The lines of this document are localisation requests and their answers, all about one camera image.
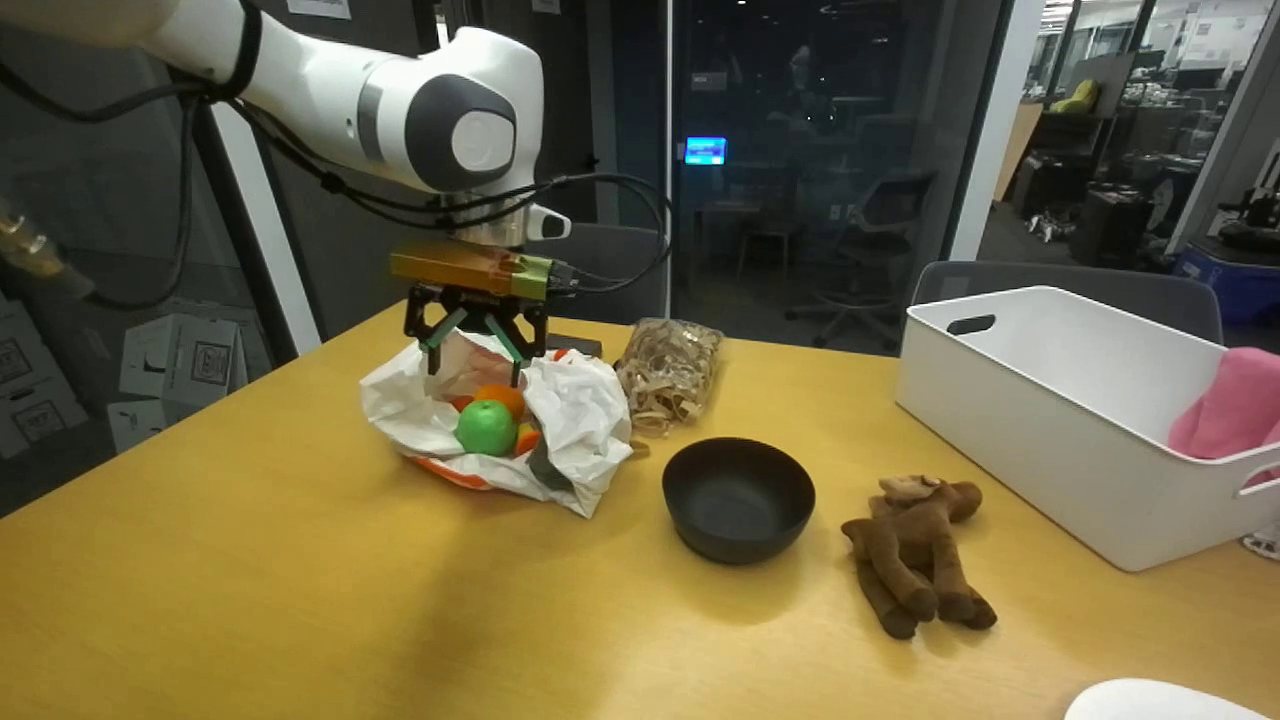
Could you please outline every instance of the white storage box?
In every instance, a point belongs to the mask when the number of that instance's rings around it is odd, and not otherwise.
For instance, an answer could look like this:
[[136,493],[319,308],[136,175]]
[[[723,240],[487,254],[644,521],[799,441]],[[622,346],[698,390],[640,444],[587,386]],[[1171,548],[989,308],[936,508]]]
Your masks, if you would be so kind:
[[898,399],[1130,573],[1268,529],[1280,444],[1225,461],[1168,426],[1225,346],[1132,312],[1016,287],[908,308]]

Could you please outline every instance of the white plastic bag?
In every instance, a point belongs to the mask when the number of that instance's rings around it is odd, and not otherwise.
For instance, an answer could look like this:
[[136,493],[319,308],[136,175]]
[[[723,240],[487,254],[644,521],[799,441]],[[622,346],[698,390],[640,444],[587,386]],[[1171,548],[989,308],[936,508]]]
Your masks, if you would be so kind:
[[583,351],[536,357],[522,369],[522,390],[542,418],[543,453],[465,453],[451,437],[462,417],[451,395],[497,373],[508,373],[508,357],[493,337],[451,333],[435,373],[416,343],[370,373],[360,409],[405,457],[451,483],[503,486],[593,517],[632,457],[632,417],[616,373]]

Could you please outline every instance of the apple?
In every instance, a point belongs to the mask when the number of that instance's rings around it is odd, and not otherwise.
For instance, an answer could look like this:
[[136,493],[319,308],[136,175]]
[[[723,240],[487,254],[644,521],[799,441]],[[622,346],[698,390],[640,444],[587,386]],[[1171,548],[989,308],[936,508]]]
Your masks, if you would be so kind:
[[508,457],[516,444],[516,417],[508,402],[500,399],[473,399],[462,417],[456,417],[456,441],[465,444],[465,453],[481,453],[481,457]]

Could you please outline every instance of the wooden table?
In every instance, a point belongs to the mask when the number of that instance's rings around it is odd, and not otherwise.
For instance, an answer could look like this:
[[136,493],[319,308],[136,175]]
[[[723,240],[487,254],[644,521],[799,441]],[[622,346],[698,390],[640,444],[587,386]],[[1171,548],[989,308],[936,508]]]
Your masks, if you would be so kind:
[[[623,327],[558,324],[600,337]],[[0,716],[1060,716],[1107,676],[1280,716],[1280,569],[1126,576],[893,402],[898,364],[734,340],[702,426],[644,437],[597,521],[407,466],[355,409],[385,312],[0,522]],[[816,474],[773,564],[685,551],[663,461],[735,433]],[[981,480],[994,630],[867,615],[841,521],[882,474]]]

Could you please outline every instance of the stuffed toy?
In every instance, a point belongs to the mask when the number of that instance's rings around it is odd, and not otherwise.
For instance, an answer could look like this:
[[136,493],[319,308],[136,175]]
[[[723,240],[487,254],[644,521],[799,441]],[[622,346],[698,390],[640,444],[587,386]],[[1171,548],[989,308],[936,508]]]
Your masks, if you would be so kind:
[[864,587],[882,627],[912,639],[918,623],[950,621],[994,627],[995,608],[966,580],[951,522],[966,522],[985,493],[969,480],[882,480],[885,496],[872,517],[841,522],[853,540],[855,584]]

